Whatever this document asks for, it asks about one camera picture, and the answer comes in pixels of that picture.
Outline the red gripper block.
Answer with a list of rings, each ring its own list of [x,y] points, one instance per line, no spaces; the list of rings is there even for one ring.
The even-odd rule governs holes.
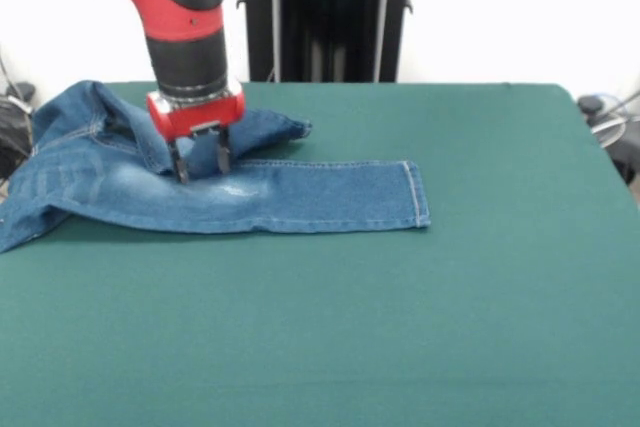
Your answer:
[[[181,184],[189,182],[188,167],[181,156],[177,139],[216,129],[217,162],[221,173],[231,169],[229,127],[245,112],[241,84],[231,79],[227,86],[204,98],[171,99],[160,91],[147,94],[146,105],[152,122],[167,142],[173,171]]]

